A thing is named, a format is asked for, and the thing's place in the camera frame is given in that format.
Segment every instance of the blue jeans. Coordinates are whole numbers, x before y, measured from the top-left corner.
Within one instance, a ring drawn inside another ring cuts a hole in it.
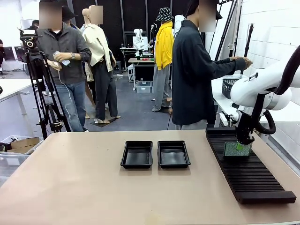
[[[84,106],[85,81],[66,85],[57,84],[56,89],[73,132],[83,132],[86,113]]]

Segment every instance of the gray pants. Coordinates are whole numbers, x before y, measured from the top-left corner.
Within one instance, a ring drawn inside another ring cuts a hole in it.
[[[105,120],[105,103],[108,103],[111,117],[118,115],[117,90],[113,72],[107,71],[105,60],[92,67],[96,90],[96,118]]]
[[[175,130],[204,130],[207,126],[206,120],[201,120],[197,123],[189,124],[189,125],[175,125]]]
[[[157,65],[154,66],[153,86],[155,106],[152,111],[161,110],[161,107],[169,107],[167,102],[169,97],[169,81],[170,81],[170,65],[167,65],[162,70],[158,70]]]

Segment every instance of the black tray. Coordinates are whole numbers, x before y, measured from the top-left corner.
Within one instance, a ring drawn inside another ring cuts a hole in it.
[[[126,142],[121,166],[125,169],[150,168],[152,161],[152,142]]]
[[[224,157],[225,142],[237,141],[235,128],[207,128],[206,137],[238,202],[295,203],[295,194],[284,190],[252,150],[249,157]]]
[[[191,165],[185,142],[158,142],[158,164],[161,168],[187,168]]]

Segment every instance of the black roller conveyor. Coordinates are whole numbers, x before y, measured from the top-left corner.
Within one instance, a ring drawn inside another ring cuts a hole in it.
[[[235,128],[207,128],[206,137],[238,202],[295,203],[295,194],[283,189],[252,150],[246,158],[224,158],[225,142],[237,141]]]

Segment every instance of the gray jacket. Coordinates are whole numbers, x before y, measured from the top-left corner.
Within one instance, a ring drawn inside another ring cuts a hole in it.
[[[91,51],[88,48],[81,33],[76,29],[67,26],[63,23],[62,34],[57,41],[54,35],[48,29],[38,29],[37,34],[42,37],[38,38],[37,46],[43,51],[47,59],[55,61],[53,53],[59,51],[61,53],[79,53],[81,61],[90,62]],[[70,60],[68,66],[61,64],[60,79],[64,84],[79,83],[86,79],[83,73],[83,65],[81,61]],[[50,71],[54,78],[55,84],[61,84],[58,71],[50,67]]]

